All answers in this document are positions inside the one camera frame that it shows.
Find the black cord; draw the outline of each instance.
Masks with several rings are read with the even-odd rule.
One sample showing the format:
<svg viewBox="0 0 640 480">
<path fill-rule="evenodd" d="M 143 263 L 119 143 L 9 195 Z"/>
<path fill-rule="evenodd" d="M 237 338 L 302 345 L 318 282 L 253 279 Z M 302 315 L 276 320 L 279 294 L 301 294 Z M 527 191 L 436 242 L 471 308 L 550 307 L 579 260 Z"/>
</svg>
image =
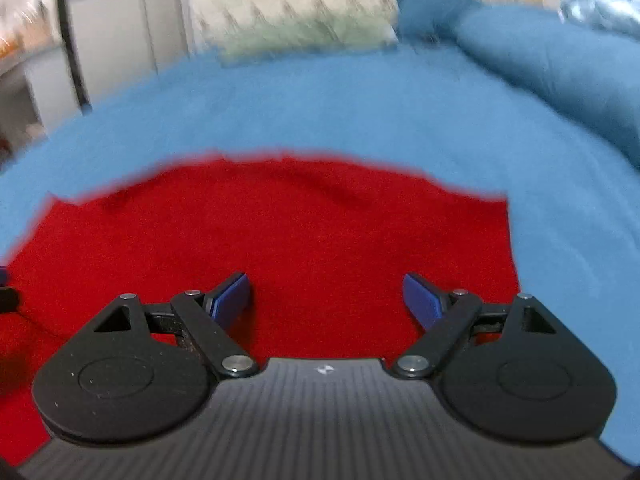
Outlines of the black cord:
<svg viewBox="0 0 640 480">
<path fill-rule="evenodd" d="M 58 4 L 58 19 L 60 20 L 60 34 L 62 35 L 62 42 L 65 47 L 66 61 L 69 65 L 69 71 L 71 72 L 71 79 L 74 84 L 74 90 L 76 91 L 76 97 L 78 99 L 78 105 L 82 112 L 91 110 L 91 104 L 87 97 L 86 88 L 84 86 L 84 80 L 82 79 L 80 71 L 80 63 L 78 62 L 78 56 L 76 55 L 76 49 L 73 42 L 72 29 L 69 22 L 68 9 L 66 6 L 66 0 L 57 0 Z"/>
<path fill-rule="evenodd" d="M 140 0 L 140 5 L 142 6 L 140 10 L 142 10 L 143 19 L 145 21 L 146 44 L 148 46 L 149 56 L 151 56 L 154 69 L 156 70 L 156 73 L 158 73 L 158 60 L 156 59 L 156 51 L 154 49 L 153 37 L 151 35 L 151 26 L 149 25 L 149 14 L 146 9 L 146 0 Z"/>
</svg>

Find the blue bedsheet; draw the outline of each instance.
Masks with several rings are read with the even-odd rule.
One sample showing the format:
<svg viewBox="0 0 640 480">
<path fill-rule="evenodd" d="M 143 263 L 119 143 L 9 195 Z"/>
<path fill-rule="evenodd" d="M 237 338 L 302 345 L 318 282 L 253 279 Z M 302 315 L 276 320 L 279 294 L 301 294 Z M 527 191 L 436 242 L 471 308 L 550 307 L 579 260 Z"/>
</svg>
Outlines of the blue bedsheet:
<svg viewBox="0 0 640 480">
<path fill-rule="evenodd" d="M 0 176 L 0 252 L 47 193 L 77 196 L 204 150 L 339 152 L 506 193 L 522 289 L 612 370 L 603 439 L 640 462 L 640 176 L 611 145 L 455 46 L 233 69 L 204 55 L 71 121 Z"/>
</svg>

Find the blue pillow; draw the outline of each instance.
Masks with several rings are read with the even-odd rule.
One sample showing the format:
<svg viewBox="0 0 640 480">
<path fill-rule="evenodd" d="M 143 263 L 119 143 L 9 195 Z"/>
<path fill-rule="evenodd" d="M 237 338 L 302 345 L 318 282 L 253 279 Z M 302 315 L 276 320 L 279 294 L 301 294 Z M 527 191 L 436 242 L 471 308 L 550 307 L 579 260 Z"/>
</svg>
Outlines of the blue pillow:
<svg viewBox="0 0 640 480">
<path fill-rule="evenodd" d="M 480 0 L 397 0 L 396 34 L 401 40 L 424 40 L 433 36 L 452 39 L 451 29 Z"/>
<path fill-rule="evenodd" d="M 639 42 L 527 6 L 475 9 L 454 35 L 467 55 L 584 124 L 640 170 Z"/>
</svg>

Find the metal screw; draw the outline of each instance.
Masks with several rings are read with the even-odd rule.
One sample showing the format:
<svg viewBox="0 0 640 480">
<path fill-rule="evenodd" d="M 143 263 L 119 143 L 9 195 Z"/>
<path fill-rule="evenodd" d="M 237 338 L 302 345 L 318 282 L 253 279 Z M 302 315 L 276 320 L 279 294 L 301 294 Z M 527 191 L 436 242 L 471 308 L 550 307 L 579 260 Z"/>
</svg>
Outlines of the metal screw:
<svg viewBox="0 0 640 480">
<path fill-rule="evenodd" d="M 429 360 L 421 355 L 403 355 L 398 359 L 398 366 L 401 370 L 413 374 L 429 368 Z"/>
<path fill-rule="evenodd" d="M 254 365 L 248 355 L 230 355 L 222 359 L 222 366 L 229 372 L 245 372 Z"/>
</svg>

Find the bed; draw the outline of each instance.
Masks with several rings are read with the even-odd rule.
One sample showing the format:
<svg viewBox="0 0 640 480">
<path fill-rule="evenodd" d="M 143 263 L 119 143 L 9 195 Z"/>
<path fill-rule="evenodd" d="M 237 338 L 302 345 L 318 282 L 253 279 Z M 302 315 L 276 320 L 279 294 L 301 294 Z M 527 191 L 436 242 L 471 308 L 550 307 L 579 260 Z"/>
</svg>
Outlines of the bed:
<svg viewBox="0 0 640 480">
<path fill-rule="evenodd" d="M 512 44 L 500 59 L 499 34 L 472 41 L 480 37 L 478 27 L 498 22 L 502 41 L 509 34 L 535 35 L 545 23 L 555 30 L 562 26 L 555 14 L 489 6 L 486 12 L 503 15 L 467 23 L 464 37 L 456 28 L 454 41 L 401 41 L 393 49 L 292 55 L 228 68 L 207 47 L 231 25 L 272 19 L 283 0 L 188 1 L 191 59 L 67 123 L 0 176 L 0 253 L 10 257 L 49 194 L 80 196 L 203 150 L 340 153 L 474 193 L 503 194 L 521 290 L 540 298 L 612 371 L 618 400 L 602 439 L 640 462 L 635 147 L 603 138 L 589 110 L 550 103 L 546 92 L 558 87 L 549 89 L 537 77 L 554 69 L 546 61 L 540 68 L 532 50 L 540 46 Z M 321 1 L 329 7 L 353 3 Z M 301 11 L 318 0 L 286 2 Z M 396 0 L 357 2 L 386 6 L 392 14 L 396 7 Z M 602 41 L 607 48 L 607 41 L 622 41 L 625 59 L 640 59 L 632 42 Z M 519 48 L 529 56 L 528 88 L 517 81 L 527 70 L 510 64 Z M 625 81 L 620 90 L 637 96 L 640 83 Z M 593 84 L 585 92 L 581 98 L 597 100 Z M 159 109 L 169 112 L 160 116 Z"/>
</svg>

